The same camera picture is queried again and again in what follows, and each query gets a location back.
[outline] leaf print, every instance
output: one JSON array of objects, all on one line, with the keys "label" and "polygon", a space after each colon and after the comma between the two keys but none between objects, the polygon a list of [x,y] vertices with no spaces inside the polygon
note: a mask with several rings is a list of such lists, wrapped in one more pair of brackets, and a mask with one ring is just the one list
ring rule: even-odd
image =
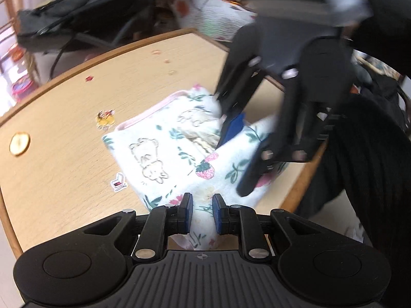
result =
[{"label": "leaf print", "polygon": [[192,102],[193,100],[196,102],[202,102],[203,98],[208,96],[207,94],[201,94],[201,95],[197,95],[197,96],[188,96],[188,98],[190,99],[190,102]]},{"label": "leaf print", "polygon": [[181,159],[187,159],[189,165],[196,165],[196,158],[193,155],[187,154],[186,152],[182,151],[181,147],[177,147],[177,149],[180,151],[178,155],[181,157]]},{"label": "leaf print", "polygon": [[239,162],[238,166],[239,166],[239,167],[243,167],[243,166],[245,166],[249,161],[250,161],[250,160],[248,160],[248,159],[245,158],[244,160],[241,160],[241,161]]},{"label": "leaf print", "polygon": [[199,208],[196,208],[197,211],[203,211],[203,212],[207,212],[212,216],[212,205],[208,205],[208,206],[199,206]]},{"label": "leaf print", "polygon": [[200,109],[201,111],[204,111],[204,112],[211,113],[211,111],[206,110],[206,108],[203,105],[196,105],[195,108]]},{"label": "leaf print", "polygon": [[150,201],[147,197],[147,195],[144,195],[144,203],[146,207],[151,211],[153,208],[157,207],[159,202],[163,199],[163,196],[159,196],[152,201]]},{"label": "leaf print", "polygon": [[170,138],[174,140],[184,139],[184,136],[182,135],[182,133],[179,130],[176,130],[175,128],[172,128],[169,131],[169,133],[170,133]]},{"label": "leaf print", "polygon": [[238,171],[235,171],[235,172],[232,174],[231,178],[230,178],[231,184],[234,184],[234,183],[237,181],[237,178],[238,178]]},{"label": "leaf print", "polygon": [[173,193],[173,189],[171,189],[170,192],[167,193],[167,194],[164,196],[164,198],[167,198],[168,196],[171,196],[172,193]]},{"label": "leaf print", "polygon": [[248,142],[253,143],[253,142],[261,142],[264,140],[266,137],[268,137],[268,133],[261,133],[261,135],[258,135],[257,128],[252,128],[251,126],[247,126],[251,131],[247,132],[245,135],[248,136]]},{"label": "leaf print", "polygon": [[197,248],[200,244],[203,238],[207,236],[207,234],[196,234],[196,232],[193,231],[193,234],[189,233],[188,234],[189,238],[191,238],[192,242],[191,244],[193,245],[194,248]]},{"label": "leaf print", "polygon": [[231,171],[225,176],[225,179],[230,178],[233,173],[234,173],[234,170],[231,170]]},{"label": "leaf print", "polygon": [[112,144],[114,144],[114,141],[112,140],[112,138],[109,138],[108,136],[103,136],[101,139],[103,140],[106,148],[114,150],[114,147],[112,146]]},{"label": "leaf print", "polygon": [[249,161],[250,161],[249,159],[246,159],[246,158],[245,158],[245,159],[241,160],[241,161],[238,163],[237,167],[236,167],[236,165],[233,163],[233,164],[232,164],[233,170],[231,170],[231,171],[225,176],[225,179],[230,179],[230,183],[231,183],[231,184],[234,184],[234,183],[237,181],[237,179],[238,179],[238,174],[239,174],[240,172],[242,172],[242,171],[245,170],[245,165],[246,165]]},{"label": "leaf print", "polygon": [[249,137],[249,140],[248,140],[249,143],[258,141],[258,137],[254,133],[246,133],[245,135]]}]

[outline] white fabric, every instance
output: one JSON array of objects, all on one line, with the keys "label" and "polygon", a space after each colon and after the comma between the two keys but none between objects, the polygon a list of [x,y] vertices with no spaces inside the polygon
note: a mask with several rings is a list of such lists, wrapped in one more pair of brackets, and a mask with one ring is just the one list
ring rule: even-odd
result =
[{"label": "white fabric", "polygon": [[255,13],[222,0],[173,0],[171,9],[181,28],[196,28],[217,40],[231,41]]},{"label": "white fabric", "polygon": [[184,248],[214,249],[216,234],[211,198],[220,193],[227,205],[254,206],[266,192],[271,176],[263,176],[247,197],[236,193],[259,141],[275,123],[267,117],[244,127],[235,138],[213,152],[219,135],[218,111],[201,87],[180,91],[141,116],[120,124],[103,137],[127,181],[150,210],[178,205],[185,192],[193,194],[188,235],[175,237]]}]

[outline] black fabric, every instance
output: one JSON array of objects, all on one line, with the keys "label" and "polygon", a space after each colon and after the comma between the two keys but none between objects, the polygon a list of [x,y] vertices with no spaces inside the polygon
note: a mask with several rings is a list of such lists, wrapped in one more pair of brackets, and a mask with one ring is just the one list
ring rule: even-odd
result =
[{"label": "black fabric", "polygon": [[361,23],[352,47],[411,75],[411,0],[369,0],[374,16]]},{"label": "black fabric", "polygon": [[108,31],[147,7],[148,0],[55,0],[32,11],[18,14],[21,24],[19,36],[29,36],[57,23],[59,28],[92,33]]},{"label": "black fabric", "polygon": [[371,83],[361,82],[361,95],[376,103],[403,130],[408,129],[405,111],[399,107],[398,81],[363,67],[371,76]]},{"label": "black fabric", "polygon": [[342,105],[320,165],[296,213],[308,218],[345,189],[373,246],[389,260],[382,302],[411,303],[411,142],[372,101]]}]

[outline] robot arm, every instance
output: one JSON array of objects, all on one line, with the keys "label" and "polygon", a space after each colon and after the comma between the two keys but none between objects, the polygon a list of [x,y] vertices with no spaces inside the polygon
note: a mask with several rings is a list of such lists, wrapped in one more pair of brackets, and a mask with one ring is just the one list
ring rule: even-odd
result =
[{"label": "robot arm", "polygon": [[[275,132],[254,154],[238,185],[239,195],[250,194],[260,176],[279,162],[312,159],[339,119],[339,104],[355,80],[353,48],[409,74],[404,63],[407,59],[390,53],[398,54],[404,44],[409,45],[408,1],[250,0],[258,17],[234,37],[216,89],[225,117],[221,139],[226,139],[225,132],[265,76],[282,83],[285,95]],[[347,27],[357,28],[354,40],[346,38]],[[393,45],[382,47],[378,38]]]}]

